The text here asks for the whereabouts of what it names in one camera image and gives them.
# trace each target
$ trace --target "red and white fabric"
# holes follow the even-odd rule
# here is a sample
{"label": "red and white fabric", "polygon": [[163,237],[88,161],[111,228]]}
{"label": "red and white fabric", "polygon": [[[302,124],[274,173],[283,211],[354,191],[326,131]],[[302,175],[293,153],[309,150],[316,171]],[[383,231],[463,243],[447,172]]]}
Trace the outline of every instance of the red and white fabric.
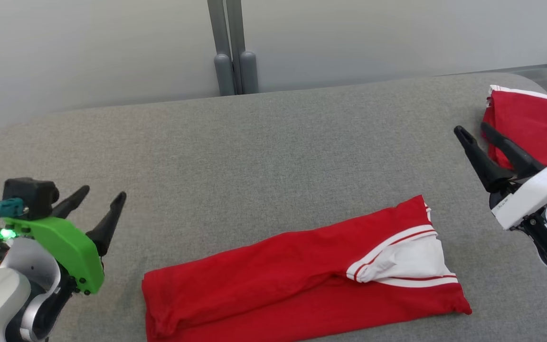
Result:
{"label": "red and white fabric", "polygon": [[[483,121],[547,166],[547,95],[498,85],[491,85],[489,93]],[[505,154],[492,144],[489,157],[512,169]]]}
{"label": "red and white fabric", "polygon": [[280,342],[471,314],[421,196],[146,273],[150,342]]}

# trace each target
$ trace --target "gray fabric surface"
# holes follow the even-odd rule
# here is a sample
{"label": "gray fabric surface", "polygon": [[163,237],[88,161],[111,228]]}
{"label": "gray fabric surface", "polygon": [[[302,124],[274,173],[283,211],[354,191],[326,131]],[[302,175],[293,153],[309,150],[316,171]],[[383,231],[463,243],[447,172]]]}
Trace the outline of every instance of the gray fabric surface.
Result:
{"label": "gray fabric surface", "polygon": [[74,297],[52,342],[145,340],[146,271],[312,229],[423,194],[472,316],[450,314],[320,342],[547,340],[547,275],[528,238],[488,210],[453,127],[472,132],[508,74],[82,110],[0,130],[5,179],[92,187],[87,231],[128,192],[96,296]]}

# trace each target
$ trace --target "white partition panel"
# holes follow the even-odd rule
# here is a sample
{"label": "white partition panel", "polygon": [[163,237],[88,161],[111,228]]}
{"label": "white partition panel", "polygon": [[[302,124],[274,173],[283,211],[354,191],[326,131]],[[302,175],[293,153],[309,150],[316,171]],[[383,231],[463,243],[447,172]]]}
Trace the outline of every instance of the white partition panel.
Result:
{"label": "white partition panel", "polygon": [[216,96],[216,53],[206,0],[0,0],[0,127]]}
{"label": "white partition panel", "polygon": [[547,64],[544,0],[243,0],[261,91]]}

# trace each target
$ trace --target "green led light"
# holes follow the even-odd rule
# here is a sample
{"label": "green led light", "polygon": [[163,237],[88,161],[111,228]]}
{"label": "green led light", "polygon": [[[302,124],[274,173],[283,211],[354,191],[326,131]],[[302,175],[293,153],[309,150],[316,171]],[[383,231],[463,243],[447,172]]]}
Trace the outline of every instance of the green led light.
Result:
{"label": "green led light", "polygon": [[11,238],[15,238],[18,236],[14,231],[11,231],[9,229],[2,229],[0,230],[0,239],[1,240],[9,240]]}

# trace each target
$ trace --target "green plastic part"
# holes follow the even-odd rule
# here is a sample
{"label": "green plastic part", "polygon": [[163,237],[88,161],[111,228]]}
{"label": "green plastic part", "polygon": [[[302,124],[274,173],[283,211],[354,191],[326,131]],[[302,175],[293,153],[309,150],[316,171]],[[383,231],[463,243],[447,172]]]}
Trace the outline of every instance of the green plastic part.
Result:
{"label": "green plastic part", "polygon": [[46,217],[35,221],[4,218],[7,229],[19,236],[34,238],[69,274],[75,277],[80,291],[98,293],[103,285],[104,272],[96,245],[78,230],[73,223],[58,217]]}

